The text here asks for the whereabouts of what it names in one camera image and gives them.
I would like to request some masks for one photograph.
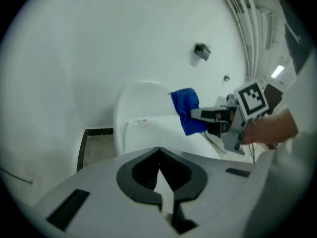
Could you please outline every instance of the toilet bowl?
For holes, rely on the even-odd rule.
[[[164,147],[219,159],[199,133],[186,136],[165,84],[138,81],[125,86],[114,107],[114,142],[118,155]]]

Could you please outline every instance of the cable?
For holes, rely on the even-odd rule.
[[[8,172],[7,170],[3,169],[2,167],[0,167],[0,170],[2,170],[3,172],[5,172],[5,173],[8,174],[9,176],[12,176],[13,178],[16,178],[16,179],[18,179],[18,180],[21,180],[21,181],[23,181],[23,182],[27,182],[27,183],[29,183],[29,184],[31,184],[31,185],[33,184],[33,181],[32,181],[32,180],[25,180],[25,179],[23,179],[23,178],[17,177],[17,176],[15,176],[15,175],[11,174],[10,172]]]
[[[256,161],[255,161],[255,156],[254,156],[254,146],[253,146],[253,143],[252,143],[252,149],[253,149],[253,151],[251,151],[250,145],[248,145],[248,146],[249,146],[250,154],[251,154],[251,156],[252,156],[253,163],[255,164]]]
[[[205,136],[206,136],[206,139],[207,139],[211,144],[213,144],[215,147],[217,147],[220,152],[226,153],[226,152],[222,151],[222,150],[216,145],[216,143],[212,142],[212,141],[207,137],[207,133],[206,133],[206,132],[205,132]]]

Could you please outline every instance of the sleeve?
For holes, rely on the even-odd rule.
[[[314,48],[295,83],[282,96],[299,132],[317,131],[317,51]]]
[[[282,99],[273,110],[273,114],[278,114],[287,108],[285,101]]]

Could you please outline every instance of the black slot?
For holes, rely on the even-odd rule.
[[[234,168],[228,168],[226,170],[226,172],[236,175],[236,176],[240,176],[240,177],[245,177],[248,178],[250,173],[249,171],[245,171],[245,170],[241,170],[241,169],[234,169]]]
[[[239,134],[236,144],[234,145],[235,150],[239,150],[242,141],[242,134]]]
[[[65,201],[47,218],[47,221],[64,231],[83,205],[90,192],[76,189]]]
[[[207,122],[207,131],[209,134],[221,137],[221,123],[219,122]]]
[[[215,111],[202,110],[202,114],[201,114],[200,117],[201,118],[207,118],[207,119],[216,119],[216,112]]]
[[[183,234],[198,226],[194,221],[185,218],[179,203],[174,204],[174,214],[171,224],[179,234]]]

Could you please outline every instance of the toilet lid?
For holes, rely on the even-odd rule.
[[[125,153],[157,146],[219,159],[215,149],[201,134],[185,135],[179,116],[145,117],[127,123]]]

